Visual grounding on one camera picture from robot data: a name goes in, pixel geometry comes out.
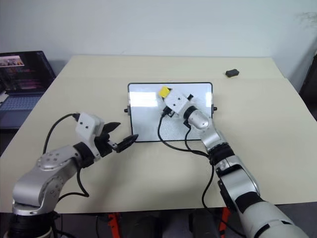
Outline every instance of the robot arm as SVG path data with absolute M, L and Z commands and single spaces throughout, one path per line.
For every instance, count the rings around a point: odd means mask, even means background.
M 110 141 L 109 133 L 120 123 L 104 124 L 101 118 L 87 113 L 75 118 L 78 121 L 76 133 L 82 142 L 43 154 L 33 169 L 15 184 L 14 216 L 5 237 L 49 236 L 53 211 L 64 184 L 80 169 L 92 165 L 113 150 L 117 153 L 123 151 L 138 137 L 131 135 L 116 144 Z
M 220 194 L 226 206 L 239 214 L 248 238 L 307 237 L 276 206 L 261 199 L 257 181 L 215 128 L 212 119 L 208 119 L 175 89 L 163 87 L 159 94 L 169 112 L 173 111 L 171 115 L 177 113 L 183 116 L 184 124 L 199 132 L 210 163 L 219 177 Z

